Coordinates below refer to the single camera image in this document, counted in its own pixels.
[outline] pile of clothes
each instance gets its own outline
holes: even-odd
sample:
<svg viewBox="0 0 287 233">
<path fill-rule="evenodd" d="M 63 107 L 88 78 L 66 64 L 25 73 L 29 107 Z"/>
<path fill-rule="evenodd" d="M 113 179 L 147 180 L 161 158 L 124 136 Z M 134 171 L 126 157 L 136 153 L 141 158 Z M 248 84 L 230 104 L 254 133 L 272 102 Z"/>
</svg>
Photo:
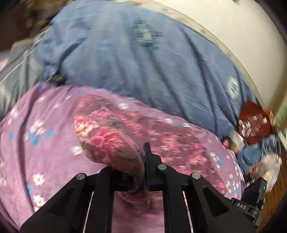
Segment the pile of clothes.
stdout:
<svg viewBox="0 0 287 233">
<path fill-rule="evenodd" d="M 161 193 L 136 194 L 144 142 L 178 172 L 241 198 L 245 168 L 221 140 L 256 98 L 229 57 L 184 24 L 77 0 L 2 64 L 0 213 L 16 229 L 77 173 L 112 166 L 134 177 L 115 196 L 113 232 L 164 232 Z"/>
</svg>

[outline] white wall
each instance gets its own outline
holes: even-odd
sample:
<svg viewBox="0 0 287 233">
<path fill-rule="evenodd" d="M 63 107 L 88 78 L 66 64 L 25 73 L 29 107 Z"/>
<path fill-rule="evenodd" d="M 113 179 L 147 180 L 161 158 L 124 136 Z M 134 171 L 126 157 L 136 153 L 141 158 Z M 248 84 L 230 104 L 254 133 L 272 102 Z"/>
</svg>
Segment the white wall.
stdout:
<svg viewBox="0 0 287 233">
<path fill-rule="evenodd" d="M 280 85 L 287 49 L 276 27 L 254 0 L 155 0 L 213 33 L 254 81 L 267 107 Z"/>
</svg>

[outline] round metal bolt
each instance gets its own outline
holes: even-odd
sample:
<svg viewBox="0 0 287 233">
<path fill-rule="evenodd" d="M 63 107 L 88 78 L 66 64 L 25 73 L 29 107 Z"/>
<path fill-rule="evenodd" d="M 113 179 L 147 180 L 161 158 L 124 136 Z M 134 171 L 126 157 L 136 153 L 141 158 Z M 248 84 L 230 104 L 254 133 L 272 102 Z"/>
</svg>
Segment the round metal bolt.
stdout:
<svg viewBox="0 0 287 233">
<path fill-rule="evenodd" d="M 166 169 L 166 165 L 165 164 L 160 164 L 158 165 L 159 170 L 165 170 Z"/>
<path fill-rule="evenodd" d="M 193 179 L 198 180 L 198 179 L 201 177 L 201 175 L 200 175 L 199 173 L 197 173 L 197 172 L 194 172 L 194 173 L 191 174 L 191 177 L 192 177 Z"/>
<path fill-rule="evenodd" d="M 77 178 L 78 180 L 83 180 L 83 179 L 85 178 L 85 174 L 84 174 L 84 173 L 79 173 L 79 174 L 76 176 L 76 178 Z"/>
</svg>

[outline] black device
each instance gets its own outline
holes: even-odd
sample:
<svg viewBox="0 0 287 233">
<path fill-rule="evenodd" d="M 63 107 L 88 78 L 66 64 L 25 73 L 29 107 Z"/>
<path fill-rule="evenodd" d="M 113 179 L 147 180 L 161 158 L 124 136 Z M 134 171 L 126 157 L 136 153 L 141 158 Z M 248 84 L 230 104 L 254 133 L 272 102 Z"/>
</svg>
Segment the black device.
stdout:
<svg viewBox="0 0 287 233">
<path fill-rule="evenodd" d="M 255 233 L 267 182 L 259 179 L 242 201 L 223 197 L 199 173 L 184 175 L 146 153 L 146 185 L 162 191 L 165 233 Z M 99 174 L 77 174 L 21 227 L 20 233 L 111 233 L 115 191 L 127 191 L 130 176 L 105 167 Z M 183 192 L 186 196 L 186 208 Z"/>
</svg>

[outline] blue blanket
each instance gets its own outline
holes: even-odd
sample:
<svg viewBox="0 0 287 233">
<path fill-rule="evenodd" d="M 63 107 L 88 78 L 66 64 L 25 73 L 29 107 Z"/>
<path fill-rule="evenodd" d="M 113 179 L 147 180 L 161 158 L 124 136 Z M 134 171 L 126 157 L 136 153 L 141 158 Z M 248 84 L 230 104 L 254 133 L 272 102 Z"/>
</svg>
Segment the blue blanket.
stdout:
<svg viewBox="0 0 287 233">
<path fill-rule="evenodd" d="M 44 78 L 104 88 L 180 116 L 223 138 L 246 99 L 240 71 L 184 24 L 129 3 L 77 0 L 63 8 L 37 46 Z"/>
</svg>

